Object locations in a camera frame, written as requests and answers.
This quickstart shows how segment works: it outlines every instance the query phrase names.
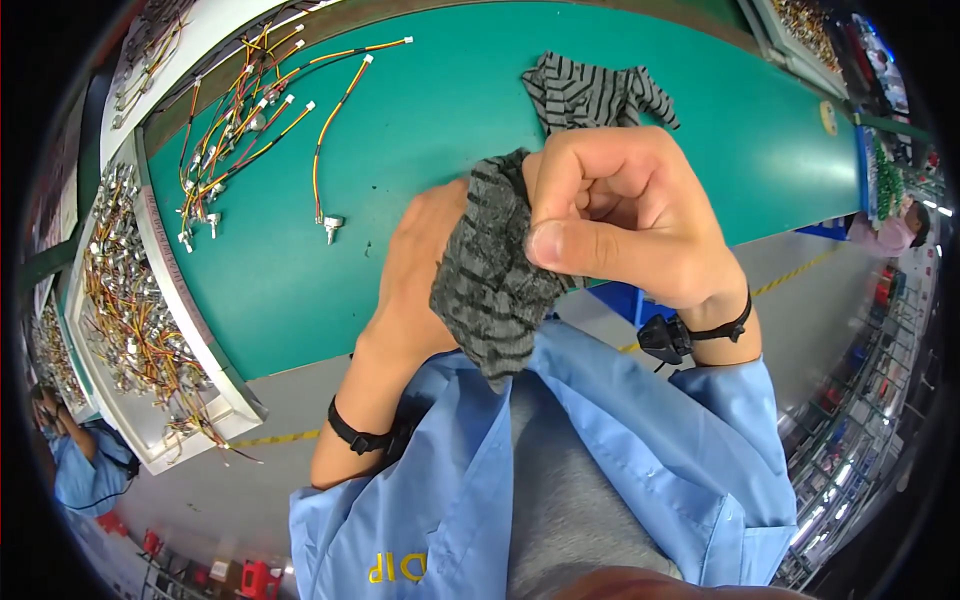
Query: red stool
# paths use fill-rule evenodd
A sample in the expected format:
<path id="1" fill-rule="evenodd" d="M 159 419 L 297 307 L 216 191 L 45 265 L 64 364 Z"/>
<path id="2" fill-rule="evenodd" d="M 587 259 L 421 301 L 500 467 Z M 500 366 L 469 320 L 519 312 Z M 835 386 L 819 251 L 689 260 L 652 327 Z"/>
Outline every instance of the red stool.
<path id="1" fill-rule="evenodd" d="M 143 536 L 143 551 L 149 554 L 150 558 L 155 559 L 161 549 L 163 549 L 163 542 L 154 532 L 148 529 Z"/>
<path id="2" fill-rule="evenodd" d="M 240 581 L 240 593 L 253 600 L 276 600 L 280 587 L 280 578 L 270 574 L 270 568 L 263 561 L 244 561 L 243 579 Z"/>
<path id="3" fill-rule="evenodd" d="M 114 511 L 98 516 L 97 524 L 108 534 L 117 532 L 121 536 L 126 536 L 129 533 L 124 524 L 120 522 L 120 517 L 117 516 Z"/>

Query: fluorescent light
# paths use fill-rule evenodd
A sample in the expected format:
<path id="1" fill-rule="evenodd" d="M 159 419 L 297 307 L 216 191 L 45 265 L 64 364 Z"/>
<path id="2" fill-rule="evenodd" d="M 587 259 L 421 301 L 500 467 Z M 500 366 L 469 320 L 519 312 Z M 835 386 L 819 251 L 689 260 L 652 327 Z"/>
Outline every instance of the fluorescent light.
<path id="1" fill-rule="evenodd" d="M 800 531 L 798 531 L 793 535 L 793 538 L 790 539 L 790 545 L 792 546 L 793 544 L 797 543 L 797 540 L 799 540 L 804 536 L 804 534 L 806 533 L 806 530 L 809 529 L 810 525 L 812 524 L 813 524 L 813 517 L 807 519 L 806 523 L 804 523 L 804 526 L 800 528 Z"/>
<path id="2" fill-rule="evenodd" d="M 842 486 L 843 482 L 847 481 L 847 477 L 850 476 L 850 469 L 853 468 L 853 465 L 850 462 L 847 462 L 844 466 L 840 467 L 840 473 L 837 475 L 837 485 Z"/>

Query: label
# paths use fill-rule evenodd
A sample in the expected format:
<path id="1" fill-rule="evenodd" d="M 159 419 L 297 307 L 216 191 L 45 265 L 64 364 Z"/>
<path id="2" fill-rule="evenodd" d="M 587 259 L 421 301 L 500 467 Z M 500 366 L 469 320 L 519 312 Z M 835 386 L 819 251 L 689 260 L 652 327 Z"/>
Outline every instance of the label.
<path id="1" fill-rule="evenodd" d="M 229 564 L 222 563 L 217 561 L 210 568 L 210 579 L 216 579 L 217 581 L 225 581 L 227 579 L 227 569 Z"/>
<path id="2" fill-rule="evenodd" d="M 204 340 L 204 344 L 209 346 L 213 344 L 214 341 L 213 333 L 209 327 L 206 326 L 206 321 L 204 321 L 204 317 L 200 314 L 200 309 L 197 308 L 197 304 L 193 301 L 193 296 L 190 295 L 190 289 L 187 287 L 186 281 L 183 280 L 183 275 L 180 273 L 180 267 L 177 265 L 177 259 L 174 257 L 173 250 L 170 248 L 170 242 L 167 240 L 167 232 L 166 229 L 163 228 L 160 213 L 156 210 L 154 188 L 151 185 L 144 185 L 141 191 L 143 192 L 147 206 L 150 228 L 154 231 L 156 244 L 160 248 L 160 256 L 163 258 L 163 264 L 167 269 L 167 273 L 170 274 L 171 280 L 174 282 L 177 295 L 180 297 L 180 301 L 183 302 L 183 306 L 190 316 L 190 321 L 197 327 L 197 331 L 200 333 L 201 339 Z"/>

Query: green anti-static mat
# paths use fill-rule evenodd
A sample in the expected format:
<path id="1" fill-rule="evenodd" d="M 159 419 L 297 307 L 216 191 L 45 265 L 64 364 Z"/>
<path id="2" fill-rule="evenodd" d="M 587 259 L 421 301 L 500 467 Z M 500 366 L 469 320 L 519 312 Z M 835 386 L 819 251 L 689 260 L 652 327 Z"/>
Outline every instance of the green anti-static mat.
<path id="1" fill-rule="evenodd" d="M 547 49 L 609 68 L 649 67 L 675 100 L 682 126 L 674 135 L 730 245 L 859 207 L 849 122 L 839 119 L 839 134 L 828 135 L 819 99 L 790 76 L 718 39 L 639 14 L 541 2 L 418 12 L 307 48 L 285 70 L 404 36 L 416 42 L 375 54 L 324 140 L 324 210 L 346 218 L 332 246 L 314 223 L 310 170 L 320 127 L 359 56 L 290 85 L 297 99 L 272 130 L 290 123 L 308 100 L 317 108 L 229 180 L 214 205 L 223 216 L 217 239 L 209 227 L 197 228 L 191 254 L 176 242 L 174 212 L 183 201 L 183 133 L 150 161 L 183 278 L 245 379 L 352 351 L 376 307 L 388 240 L 410 199 L 480 158 L 541 146 L 520 73 Z M 211 111 L 196 119 L 196 137 Z"/>

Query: gray striped cloth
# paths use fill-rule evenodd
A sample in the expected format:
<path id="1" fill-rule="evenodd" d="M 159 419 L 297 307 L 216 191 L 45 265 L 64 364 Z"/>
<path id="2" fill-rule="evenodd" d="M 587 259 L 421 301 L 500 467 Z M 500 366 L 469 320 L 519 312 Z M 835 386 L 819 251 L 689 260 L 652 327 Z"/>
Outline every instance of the gray striped cloth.
<path id="1" fill-rule="evenodd" d="M 521 79 L 547 135 L 588 127 L 635 127 L 641 111 L 657 115 L 665 127 L 680 126 L 673 99 L 645 66 L 613 71 L 547 51 Z"/>
<path id="2" fill-rule="evenodd" d="M 521 148 L 473 167 L 467 210 L 430 293 L 430 309 L 498 394 L 530 360 L 534 332 L 554 301 L 586 285 L 535 267 L 523 251 L 530 205 L 520 169 L 528 154 Z"/>
<path id="3" fill-rule="evenodd" d="M 612 71 L 545 52 L 522 79 L 547 135 L 637 126 L 641 110 L 667 127 L 680 126 L 673 100 L 646 67 Z M 587 284 L 527 260 L 530 205 L 521 166 L 528 154 L 521 148 L 473 167 L 467 210 L 450 234 L 430 292 L 430 309 L 498 394 L 526 367 L 534 333 L 556 299 Z"/>

